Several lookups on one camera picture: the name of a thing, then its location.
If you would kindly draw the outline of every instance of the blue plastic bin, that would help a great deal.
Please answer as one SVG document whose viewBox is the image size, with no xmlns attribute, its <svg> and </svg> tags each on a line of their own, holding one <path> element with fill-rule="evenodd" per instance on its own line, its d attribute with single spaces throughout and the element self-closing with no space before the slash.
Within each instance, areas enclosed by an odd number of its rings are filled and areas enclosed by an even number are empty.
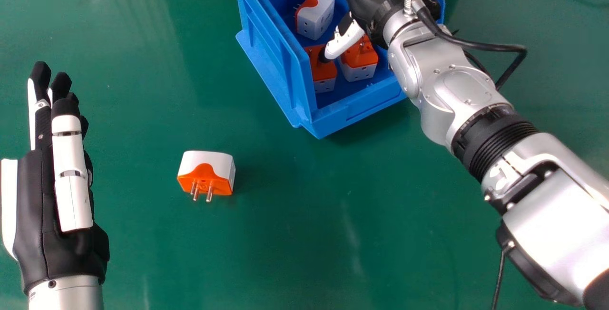
<svg viewBox="0 0 609 310">
<path fill-rule="evenodd" d="M 303 47 L 327 43 L 348 7 L 346 0 L 336 0 L 332 27 L 313 41 L 295 34 L 294 7 L 303 1 L 238 0 L 243 30 L 237 40 L 292 126 L 303 126 L 321 139 L 404 99 L 382 48 L 376 48 L 379 65 L 374 78 L 348 83 L 338 69 L 334 91 L 315 94 Z M 438 1 L 442 22 L 444 0 Z"/>
</svg>

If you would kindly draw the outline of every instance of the metal prong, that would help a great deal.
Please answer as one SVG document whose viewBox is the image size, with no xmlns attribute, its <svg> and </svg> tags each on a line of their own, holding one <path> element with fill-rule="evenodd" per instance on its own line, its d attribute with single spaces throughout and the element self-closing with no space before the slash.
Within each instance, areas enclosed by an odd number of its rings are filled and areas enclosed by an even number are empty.
<svg viewBox="0 0 609 310">
<path fill-rule="evenodd" d="M 194 189 L 194 193 L 192 194 L 192 200 L 194 200 L 194 202 L 198 200 L 198 187 L 195 187 Z"/>
<path fill-rule="evenodd" d="M 214 187 L 210 185 L 209 189 L 207 190 L 207 198 L 205 199 L 205 202 L 211 202 L 211 197 L 214 197 Z"/>
</svg>

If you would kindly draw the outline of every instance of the black ribbed joint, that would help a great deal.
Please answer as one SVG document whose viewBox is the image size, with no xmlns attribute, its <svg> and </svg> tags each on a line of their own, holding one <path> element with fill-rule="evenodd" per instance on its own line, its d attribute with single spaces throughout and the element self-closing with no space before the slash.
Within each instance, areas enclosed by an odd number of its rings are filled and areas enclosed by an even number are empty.
<svg viewBox="0 0 609 310">
<path fill-rule="evenodd" d="M 506 150 L 525 137 L 539 133 L 510 106 L 495 107 L 480 114 L 455 135 L 452 151 L 481 182 L 485 173 Z"/>
</svg>

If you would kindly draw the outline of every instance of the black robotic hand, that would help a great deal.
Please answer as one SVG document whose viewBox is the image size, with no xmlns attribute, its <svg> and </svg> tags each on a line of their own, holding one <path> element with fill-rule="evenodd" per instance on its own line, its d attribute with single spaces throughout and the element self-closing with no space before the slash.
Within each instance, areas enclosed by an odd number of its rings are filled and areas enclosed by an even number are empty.
<svg viewBox="0 0 609 310">
<path fill-rule="evenodd" d="M 94 223 L 93 165 L 82 148 L 88 122 L 80 115 L 71 80 L 50 83 L 39 61 L 28 79 L 31 151 L 2 160 L 2 240 L 19 262 L 27 295 L 41 282 L 76 275 L 105 280 L 108 235 Z"/>
</svg>

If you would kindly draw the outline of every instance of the black cable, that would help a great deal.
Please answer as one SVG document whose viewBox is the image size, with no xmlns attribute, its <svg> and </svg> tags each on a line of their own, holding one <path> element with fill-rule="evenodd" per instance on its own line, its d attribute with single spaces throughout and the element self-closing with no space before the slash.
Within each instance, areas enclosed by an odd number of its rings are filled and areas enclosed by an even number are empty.
<svg viewBox="0 0 609 310">
<path fill-rule="evenodd" d="M 478 58 L 476 58 L 473 54 L 471 54 L 470 52 L 468 52 L 466 50 L 463 50 L 463 53 L 465 54 L 467 59 L 469 59 L 472 63 L 474 63 L 474 65 L 476 65 L 476 67 L 478 69 L 480 69 L 482 72 L 487 74 L 487 76 L 491 77 L 489 70 L 487 70 L 487 68 L 485 68 L 484 65 L 482 65 L 482 63 L 478 60 Z"/>
<path fill-rule="evenodd" d="M 497 90 L 500 89 L 505 84 L 505 82 L 507 82 L 507 79 L 510 78 L 511 74 L 513 74 L 513 72 L 516 70 L 516 68 L 518 68 L 520 63 L 524 61 L 528 54 L 527 48 L 522 45 L 477 43 L 476 41 L 469 41 L 452 37 L 451 35 L 444 33 L 443 30 L 438 26 L 438 24 L 435 23 L 435 20 L 433 20 L 433 17 L 427 7 L 419 9 L 419 11 L 417 12 L 417 16 L 436 37 L 442 38 L 448 41 L 449 43 L 459 45 L 462 48 L 470 48 L 473 50 L 482 50 L 489 52 L 517 53 L 518 56 L 497 80 L 497 83 L 495 83 Z"/>
<path fill-rule="evenodd" d="M 499 260 L 499 273 L 497 274 L 497 283 L 495 284 L 495 293 L 493 294 L 493 303 L 491 304 L 491 310 L 497 309 L 497 303 L 499 301 L 499 293 L 501 291 L 501 282 L 503 281 L 504 269 L 505 269 L 505 251 L 501 250 L 501 258 Z"/>
</svg>

